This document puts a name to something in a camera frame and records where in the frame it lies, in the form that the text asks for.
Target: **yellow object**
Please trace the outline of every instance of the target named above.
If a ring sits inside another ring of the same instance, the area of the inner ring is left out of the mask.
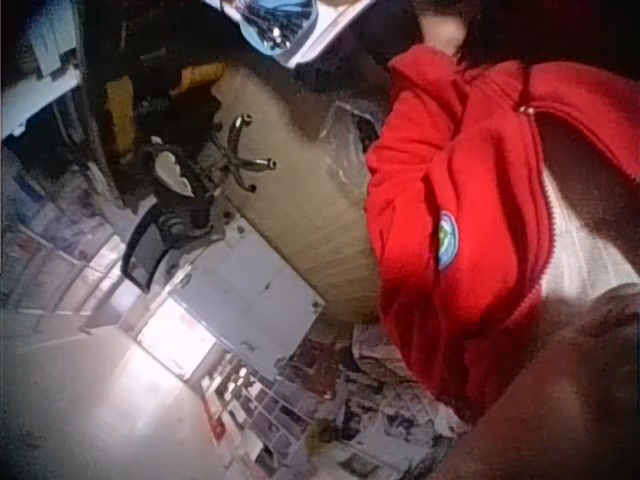
[[[133,150],[136,124],[133,118],[133,85],[129,77],[108,82],[107,110],[113,119],[113,136],[120,155]]]
[[[222,62],[183,68],[180,86],[171,90],[171,95],[178,95],[190,88],[213,83],[222,77],[226,68],[226,64]]]

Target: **embroidered badge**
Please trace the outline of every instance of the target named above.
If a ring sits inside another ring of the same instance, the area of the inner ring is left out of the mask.
[[[453,215],[443,211],[440,214],[440,226],[438,228],[438,268],[444,270],[453,261],[458,253],[458,226]]]

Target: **doorway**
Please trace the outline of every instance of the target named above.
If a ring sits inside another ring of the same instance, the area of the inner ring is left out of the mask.
[[[182,380],[188,380],[215,337],[168,298],[138,336],[140,344]]]

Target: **red hoodie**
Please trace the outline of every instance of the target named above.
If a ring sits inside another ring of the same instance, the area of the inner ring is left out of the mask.
[[[424,45],[391,71],[393,112],[367,155],[379,314],[416,379],[474,419],[522,368],[553,249],[535,116],[568,122],[631,188],[640,88],[567,62],[459,71]]]

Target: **white floor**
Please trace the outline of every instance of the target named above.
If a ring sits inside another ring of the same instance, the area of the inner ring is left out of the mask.
[[[117,328],[2,360],[16,478],[224,478],[200,399]]]

